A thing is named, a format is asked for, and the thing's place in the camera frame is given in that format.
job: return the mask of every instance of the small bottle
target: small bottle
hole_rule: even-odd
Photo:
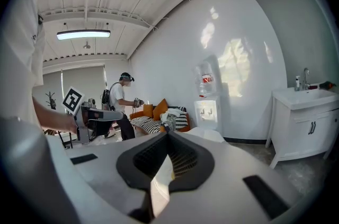
[[[295,91],[300,90],[300,81],[299,81],[300,76],[296,76],[296,85],[295,85]]]

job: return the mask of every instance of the fluorescent lamp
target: fluorescent lamp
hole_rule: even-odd
[[[58,32],[58,40],[69,40],[77,38],[109,38],[110,30],[72,30]]]

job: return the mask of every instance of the orange pillow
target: orange pillow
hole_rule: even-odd
[[[166,100],[163,99],[153,110],[153,119],[160,120],[160,114],[163,114],[167,111],[168,106]]]
[[[153,105],[152,104],[144,104],[144,116],[153,118]]]

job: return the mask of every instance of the backpack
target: backpack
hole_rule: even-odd
[[[113,87],[115,84],[118,84],[118,83],[119,83],[119,82],[114,83],[114,84],[110,87],[110,90],[105,89],[104,92],[102,93],[102,98],[101,98],[101,107],[102,107],[102,110],[111,110],[111,111],[114,111],[114,110],[115,110],[114,106],[111,106],[111,102],[110,102],[110,92],[111,92],[112,87]]]

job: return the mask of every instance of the person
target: person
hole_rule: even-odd
[[[138,101],[125,100],[125,93],[123,91],[123,87],[131,86],[131,81],[134,81],[134,79],[131,77],[129,73],[122,73],[119,78],[119,82],[114,83],[109,91],[111,109],[123,113],[123,118],[117,121],[117,124],[121,130],[122,140],[135,138],[133,126],[125,114],[125,107],[126,106],[139,107],[144,103],[142,100]]]
[[[76,133],[73,116],[46,109],[32,97],[42,85],[44,31],[38,0],[12,0],[0,23],[0,117]]]

